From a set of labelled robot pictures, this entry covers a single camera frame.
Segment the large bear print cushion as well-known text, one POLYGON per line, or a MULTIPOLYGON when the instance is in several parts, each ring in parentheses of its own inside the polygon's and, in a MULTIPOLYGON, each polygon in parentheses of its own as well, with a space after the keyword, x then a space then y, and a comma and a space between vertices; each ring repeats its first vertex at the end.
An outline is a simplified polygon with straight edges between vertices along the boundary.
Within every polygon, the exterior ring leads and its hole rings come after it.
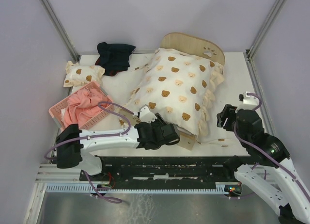
POLYGON ((158 48, 142 70, 144 75, 126 108, 136 112, 148 105, 165 121, 197 138, 209 134, 208 110, 215 100, 216 88, 225 80, 222 64, 175 49, 158 48))

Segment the wooden pet bed frame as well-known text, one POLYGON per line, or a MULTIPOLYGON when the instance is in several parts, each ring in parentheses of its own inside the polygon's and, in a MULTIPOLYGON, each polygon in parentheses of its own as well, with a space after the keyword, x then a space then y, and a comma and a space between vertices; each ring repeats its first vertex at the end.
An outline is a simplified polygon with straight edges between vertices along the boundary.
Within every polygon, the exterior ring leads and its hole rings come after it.
MULTIPOLYGON (((186 54, 195 55, 218 62, 223 66, 225 65, 225 56, 220 47, 213 42, 188 34, 178 32, 169 33, 164 36, 159 48, 175 49, 186 54)), ((199 143, 199 138, 180 127, 179 129, 181 131, 181 140, 178 145, 182 148, 192 150, 194 144, 199 143)))

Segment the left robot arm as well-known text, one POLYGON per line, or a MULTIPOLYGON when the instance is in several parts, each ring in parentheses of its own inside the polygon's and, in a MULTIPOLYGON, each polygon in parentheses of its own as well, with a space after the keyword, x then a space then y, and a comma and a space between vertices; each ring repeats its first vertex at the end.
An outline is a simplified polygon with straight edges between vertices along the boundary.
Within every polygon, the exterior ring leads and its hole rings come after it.
POLYGON ((109 131, 80 130, 77 124, 67 127, 56 139, 56 165, 60 169, 78 168, 96 180, 107 176, 99 156, 92 152, 130 148, 157 150, 180 141, 176 125, 157 116, 153 122, 140 122, 127 129, 109 131))

